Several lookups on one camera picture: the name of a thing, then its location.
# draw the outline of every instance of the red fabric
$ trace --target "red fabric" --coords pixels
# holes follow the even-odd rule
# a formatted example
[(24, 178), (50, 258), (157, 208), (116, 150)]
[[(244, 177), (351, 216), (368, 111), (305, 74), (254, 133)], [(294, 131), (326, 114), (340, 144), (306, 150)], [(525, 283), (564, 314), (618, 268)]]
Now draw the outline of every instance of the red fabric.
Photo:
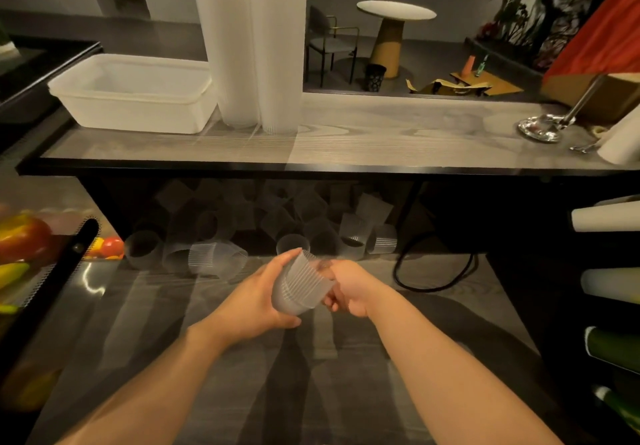
[(561, 74), (640, 72), (640, 0), (604, 0), (551, 64)]

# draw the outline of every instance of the table pedestal base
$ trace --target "table pedestal base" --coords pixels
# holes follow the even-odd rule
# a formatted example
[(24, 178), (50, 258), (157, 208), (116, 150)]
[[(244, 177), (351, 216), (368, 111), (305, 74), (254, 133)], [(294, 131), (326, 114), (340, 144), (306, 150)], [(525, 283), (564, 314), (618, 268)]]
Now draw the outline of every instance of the table pedestal base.
[(398, 77), (403, 29), (404, 21), (402, 20), (382, 19), (376, 45), (373, 47), (369, 63), (386, 67), (385, 79)]

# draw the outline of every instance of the power cord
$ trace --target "power cord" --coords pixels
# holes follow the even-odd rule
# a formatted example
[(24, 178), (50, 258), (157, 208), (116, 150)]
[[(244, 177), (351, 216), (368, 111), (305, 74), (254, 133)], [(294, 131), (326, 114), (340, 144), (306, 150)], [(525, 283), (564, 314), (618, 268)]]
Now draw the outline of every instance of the power cord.
[(462, 271), (460, 271), (460, 273), (458, 273), (453, 278), (453, 280), (451, 280), (449, 283), (447, 283), (444, 286), (435, 287), (435, 288), (417, 288), (417, 287), (405, 285), (402, 281), (400, 281), (400, 278), (398, 277), (398, 271), (402, 266), (404, 258), (406, 257), (406, 255), (408, 255), (409, 251), (411, 251), (415, 245), (417, 245), (418, 243), (421, 243), (425, 239), (430, 238), (432, 236), (436, 236), (436, 231), (423, 232), (421, 234), (418, 234), (414, 238), (412, 238), (412, 240), (409, 241), (409, 243), (404, 247), (403, 251), (398, 256), (398, 259), (396, 261), (396, 265), (394, 266), (394, 271), (393, 271), (394, 281), (396, 282), (396, 284), (398, 284), (398, 286), (401, 286), (407, 290), (418, 292), (418, 293), (435, 293), (438, 291), (446, 290), (447, 288), (451, 288), (452, 286), (460, 283), (460, 281), (469, 277), (470, 275), (475, 273), (475, 271), (478, 269), (478, 266), (480, 263), (478, 260), (478, 255), (477, 253), (473, 253), (469, 255), (467, 264), (465, 264), (465, 267), (462, 269)]

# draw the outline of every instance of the hand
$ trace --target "hand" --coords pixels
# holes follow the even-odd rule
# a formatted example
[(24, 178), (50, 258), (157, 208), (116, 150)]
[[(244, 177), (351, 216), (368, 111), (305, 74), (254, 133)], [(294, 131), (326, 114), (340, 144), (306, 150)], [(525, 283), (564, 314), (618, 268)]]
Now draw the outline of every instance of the hand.
[(321, 272), (335, 280), (335, 285), (323, 300), (332, 312), (342, 309), (356, 317), (371, 317), (381, 296), (393, 291), (354, 261), (332, 260)]
[(301, 320), (273, 308), (271, 291), (282, 267), (300, 254), (301, 249), (276, 256), (240, 283), (220, 306), (202, 322), (223, 333), (227, 345), (251, 339), (272, 328), (293, 328)]

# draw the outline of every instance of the chair leg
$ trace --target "chair leg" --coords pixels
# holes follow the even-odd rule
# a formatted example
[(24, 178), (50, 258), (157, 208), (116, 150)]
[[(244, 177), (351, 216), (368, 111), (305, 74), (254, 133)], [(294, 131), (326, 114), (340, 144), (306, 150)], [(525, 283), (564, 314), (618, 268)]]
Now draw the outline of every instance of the chair leg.
[(324, 83), (324, 52), (322, 54), (322, 66), (320, 67), (320, 87)]
[(351, 61), (351, 76), (349, 77), (349, 84), (353, 82), (353, 71), (356, 69), (356, 58), (358, 56), (358, 48), (353, 51), (353, 60)]
[(309, 82), (309, 46), (305, 47), (305, 82)]

